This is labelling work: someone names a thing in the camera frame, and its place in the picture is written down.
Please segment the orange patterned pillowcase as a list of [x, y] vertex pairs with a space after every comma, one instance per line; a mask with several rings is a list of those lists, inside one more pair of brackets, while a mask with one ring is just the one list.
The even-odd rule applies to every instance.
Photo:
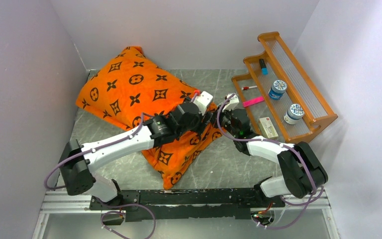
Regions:
[[[76, 105], [130, 130], [142, 119], [167, 115], [194, 92], [194, 87], [147, 59], [141, 47], [128, 46], [82, 87]], [[189, 131], [179, 140], [142, 154], [161, 174], [164, 189], [171, 189], [199, 154], [220, 137], [219, 129], [209, 124], [201, 134]]]

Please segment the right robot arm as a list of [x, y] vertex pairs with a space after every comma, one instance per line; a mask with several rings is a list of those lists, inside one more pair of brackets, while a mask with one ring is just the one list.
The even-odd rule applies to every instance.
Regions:
[[280, 167], [280, 176], [255, 185], [253, 198], [258, 206], [268, 205], [276, 196], [303, 198], [328, 181], [328, 174], [307, 142], [281, 143], [255, 133], [244, 109], [218, 109], [215, 123], [222, 134], [233, 140], [239, 152], [267, 159]]

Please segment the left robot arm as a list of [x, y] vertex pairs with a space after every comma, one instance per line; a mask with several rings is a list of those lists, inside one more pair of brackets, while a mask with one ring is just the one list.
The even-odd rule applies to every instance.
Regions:
[[143, 119], [137, 127], [116, 136], [83, 145], [76, 140], [68, 142], [64, 151], [67, 159], [59, 166], [68, 195], [88, 193], [109, 209], [117, 209], [123, 198], [118, 183], [96, 171], [123, 156], [170, 145], [189, 131], [202, 133], [210, 119], [207, 109], [211, 104], [208, 98], [184, 101], [167, 116]]

